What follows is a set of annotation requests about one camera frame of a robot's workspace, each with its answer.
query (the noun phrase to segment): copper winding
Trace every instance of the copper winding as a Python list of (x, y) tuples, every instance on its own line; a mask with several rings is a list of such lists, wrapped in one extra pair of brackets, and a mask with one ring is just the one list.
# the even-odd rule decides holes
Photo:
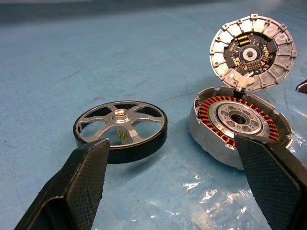
[(246, 106), (249, 106), (253, 110), (255, 110), (257, 113), (259, 113), (265, 121), (268, 123), (269, 128), (270, 128), (270, 136), (269, 138), (278, 141), (278, 130), (275, 125), (275, 123), (270, 119), (270, 117), (265, 114), (264, 111), (261, 111), (258, 107), (256, 107), (254, 104), (249, 103), (247, 101), (243, 101), (242, 99), (237, 99), (235, 97), (225, 97), (225, 96), (217, 96), (217, 97), (211, 97), (207, 99), (205, 102), (203, 102), (200, 106), (199, 109), (199, 116), (202, 120), (202, 122), (209, 128), (211, 129), (214, 133), (216, 133), (220, 138), (222, 138), (227, 144), (232, 145), (233, 147), (236, 147), (236, 144), (234, 140), (228, 136), (225, 136), (223, 133), (221, 133), (210, 121), (209, 119), (209, 107), (211, 104), (214, 102), (218, 101), (233, 101), (233, 102), (239, 102), (242, 103)]

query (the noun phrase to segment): blue work surface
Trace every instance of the blue work surface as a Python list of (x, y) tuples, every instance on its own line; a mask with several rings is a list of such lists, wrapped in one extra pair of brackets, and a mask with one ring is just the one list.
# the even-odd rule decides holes
[(168, 138), (147, 159), (108, 165), (94, 230), (269, 230), (244, 172), (204, 152), (187, 117), (199, 91), (222, 86), (209, 62), (221, 25), (252, 12), (272, 17), (288, 26), (298, 56), (285, 81), (257, 95), (287, 117), (290, 150), (307, 163), (307, 96), (295, 92), (306, 79), (307, 6), (273, 2), (199, 1), (95, 14), (66, 7), (59, 17), (60, 4), (33, 12), (0, 6), (0, 229), (14, 228), (76, 147), (72, 126), (80, 114), (132, 99), (165, 111)]

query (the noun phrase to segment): brushless motor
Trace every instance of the brushless motor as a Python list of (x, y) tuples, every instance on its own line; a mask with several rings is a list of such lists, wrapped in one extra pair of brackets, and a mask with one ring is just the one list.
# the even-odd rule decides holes
[(235, 133), (267, 137), (289, 147), (291, 127), (275, 107), (256, 95), (279, 84), (297, 55), (284, 24), (251, 14), (226, 23), (210, 47), (210, 62), (228, 87), (208, 88), (195, 98), (189, 129), (202, 148), (218, 161), (243, 169)]

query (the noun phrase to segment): metal ring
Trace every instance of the metal ring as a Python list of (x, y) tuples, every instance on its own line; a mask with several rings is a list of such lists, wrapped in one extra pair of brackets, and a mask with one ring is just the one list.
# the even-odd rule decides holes
[[(82, 130), (95, 121), (104, 121), (105, 126), (93, 136), (84, 138)], [(162, 123), (161, 128), (147, 138), (141, 138), (132, 126), (140, 121)], [(167, 116), (155, 105), (138, 101), (118, 101), (96, 106), (83, 113), (74, 123), (73, 134), (77, 145), (100, 139), (108, 130), (117, 129), (132, 139), (132, 143), (110, 146), (109, 164), (128, 163), (155, 153), (166, 141)]]

